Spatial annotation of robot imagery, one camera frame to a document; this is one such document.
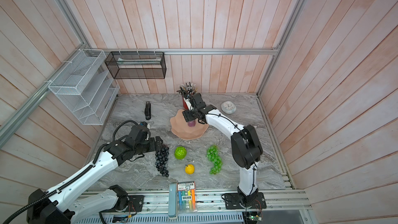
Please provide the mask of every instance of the robotic arm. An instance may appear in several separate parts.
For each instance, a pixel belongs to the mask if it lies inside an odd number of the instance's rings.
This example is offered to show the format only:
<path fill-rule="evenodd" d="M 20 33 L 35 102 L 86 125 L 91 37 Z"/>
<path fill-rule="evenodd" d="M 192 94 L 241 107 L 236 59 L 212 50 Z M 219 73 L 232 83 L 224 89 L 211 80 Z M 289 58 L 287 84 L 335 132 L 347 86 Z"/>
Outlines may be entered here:
<path fill-rule="evenodd" d="M 240 166 L 240 182 L 238 194 L 226 195 L 226 202 L 237 202 L 240 204 L 227 205 L 227 208 L 248 207 L 252 202 L 262 195 L 258 192 L 256 184 L 256 168 L 263 153 L 263 148 L 256 133 L 256 129 L 251 126 L 238 124 L 223 115 L 213 105 L 206 105 L 200 93 L 184 95 L 184 101 L 188 110 L 183 112 L 186 122 L 198 119 L 200 124 L 208 123 L 219 129 L 231 140 L 232 157 Z"/>
<path fill-rule="evenodd" d="M 130 133 L 115 140 L 119 128 L 129 122 L 134 123 Z M 70 224 L 103 210 L 126 210 L 130 200 L 126 191 L 118 185 L 92 197 L 82 200 L 77 198 L 98 179 L 126 160 L 131 161 L 134 155 L 143 157 L 146 152 L 159 151 L 162 144 L 159 136 L 150 137 L 149 125 L 146 122 L 123 122 L 114 131 L 112 142 L 100 146 L 90 163 L 46 192 L 40 189 L 33 192 L 29 196 L 28 205 L 15 212 L 4 224 L 10 223 L 25 210 L 29 224 Z"/>
<path fill-rule="evenodd" d="M 214 106 L 206 105 L 200 93 L 185 95 L 184 100 L 189 109 L 183 112 L 186 122 L 198 119 L 201 124 L 208 123 L 216 127 L 231 140 L 232 156 L 240 166 L 240 182 L 238 193 L 224 194 L 226 208 L 250 208 L 257 205 L 254 203 L 255 200 L 265 208 L 265 203 L 261 201 L 263 193 L 258 192 L 256 185 L 256 168 L 263 149 L 254 127 L 238 124 Z M 129 122 L 134 123 L 130 133 L 115 140 L 119 128 Z M 103 210 L 126 210 L 130 199 L 126 191 L 118 185 L 92 197 L 82 200 L 77 198 L 102 176 L 126 160 L 131 161 L 135 155 L 143 157 L 146 152 L 159 151 L 162 144 L 159 136 L 150 137 L 149 125 L 146 122 L 123 122 L 114 131 L 112 142 L 103 144 L 90 163 L 47 191 L 38 189 L 33 192 L 29 196 L 28 205 L 12 214 L 3 224 L 10 223 L 26 210 L 29 224 L 70 224 Z"/>

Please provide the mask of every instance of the clock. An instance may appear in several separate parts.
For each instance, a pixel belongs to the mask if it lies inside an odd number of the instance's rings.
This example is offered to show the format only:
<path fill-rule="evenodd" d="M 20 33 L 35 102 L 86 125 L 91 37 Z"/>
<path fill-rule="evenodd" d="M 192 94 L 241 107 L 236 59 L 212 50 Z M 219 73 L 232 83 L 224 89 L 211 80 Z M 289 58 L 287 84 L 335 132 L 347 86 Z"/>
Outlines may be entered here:
<path fill-rule="evenodd" d="M 231 101 L 226 101 L 221 104 L 221 109 L 228 114 L 231 114 L 236 111 L 236 106 Z"/>

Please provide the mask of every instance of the yellow lemon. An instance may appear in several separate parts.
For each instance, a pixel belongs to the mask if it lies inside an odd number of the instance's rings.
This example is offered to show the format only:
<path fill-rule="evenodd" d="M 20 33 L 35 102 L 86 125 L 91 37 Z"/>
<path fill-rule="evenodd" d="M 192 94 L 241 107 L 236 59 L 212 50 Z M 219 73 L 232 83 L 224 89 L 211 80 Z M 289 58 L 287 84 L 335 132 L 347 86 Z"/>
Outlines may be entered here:
<path fill-rule="evenodd" d="M 192 164 L 188 164 L 185 166 L 185 173 L 191 175 L 195 171 L 195 167 Z"/>

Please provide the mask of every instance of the gray marble surface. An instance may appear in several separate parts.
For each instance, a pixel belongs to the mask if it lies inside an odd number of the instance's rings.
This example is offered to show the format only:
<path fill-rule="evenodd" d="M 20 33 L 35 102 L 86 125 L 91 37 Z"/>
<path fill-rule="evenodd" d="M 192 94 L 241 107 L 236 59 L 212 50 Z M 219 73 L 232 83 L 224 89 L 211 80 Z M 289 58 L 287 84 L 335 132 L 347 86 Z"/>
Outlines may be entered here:
<path fill-rule="evenodd" d="M 221 103 L 232 101 L 236 105 L 236 112 L 225 114 L 232 120 L 242 124 L 251 124 L 256 128 L 263 147 L 263 155 L 257 169 L 257 185 L 259 189 L 284 189 L 283 179 L 279 171 L 269 134 L 258 107 L 256 96 L 249 94 L 202 94 L 207 105 L 212 104 L 221 109 Z M 111 116 L 96 149 L 105 142 L 110 142 L 114 129 L 126 120 L 136 122 L 145 121 L 145 102 L 152 104 L 152 118 L 150 124 L 152 137 L 160 136 L 170 147 L 168 171 L 169 177 L 162 177 L 155 167 L 154 152 L 146 153 L 144 158 L 134 162 L 126 161 L 120 167 L 107 173 L 90 189 L 103 189 L 118 184 L 124 189 L 168 189 L 171 182 L 196 182 L 199 189 L 233 189 L 239 184 L 239 166 L 232 158 L 231 142 L 219 130 L 210 126 L 204 135 L 194 140 L 182 140 L 171 132 L 170 118 L 175 116 L 178 109 L 182 109 L 182 98 L 178 94 L 152 95 L 121 95 L 118 97 Z M 129 133 L 131 126 L 119 129 L 116 138 Z M 210 175 L 213 166 L 206 158 L 206 150 L 212 144 L 219 148 L 222 158 L 222 171 L 217 175 Z M 187 156 L 183 160 L 174 157 L 174 150 L 178 146 L 187 149 Z M 185 173 L 185 165 L 193 164 L 195 172 Z"/>

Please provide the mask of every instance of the pink wooden wall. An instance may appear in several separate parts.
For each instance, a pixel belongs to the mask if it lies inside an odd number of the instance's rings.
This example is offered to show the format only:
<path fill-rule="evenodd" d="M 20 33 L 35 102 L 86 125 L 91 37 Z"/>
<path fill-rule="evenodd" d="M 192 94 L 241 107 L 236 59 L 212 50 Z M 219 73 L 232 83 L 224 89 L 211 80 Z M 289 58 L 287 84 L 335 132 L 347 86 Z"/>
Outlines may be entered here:
<path fill-rule="evenodd" d="M 309 0 L 261 95 L 319 223 L 398 223 L 397 2 Z"/>
<path fill-rule="evenodd" d="M 297 0 L 66 0 L 92 47 L 275 47 Z M 165 80 L 119 80 L 122 93 L 256 92 L 268 55 L 166 56 Z"/>
<path fill-rule="evenodd" d="M 0 125 L 80 41 L 54 0 L 0 0 Z M 0 151 L 0 222 L 85 163 L 99 128 L 50 94 Z M 26 223 L 26 214 L 12 223 Z"/>

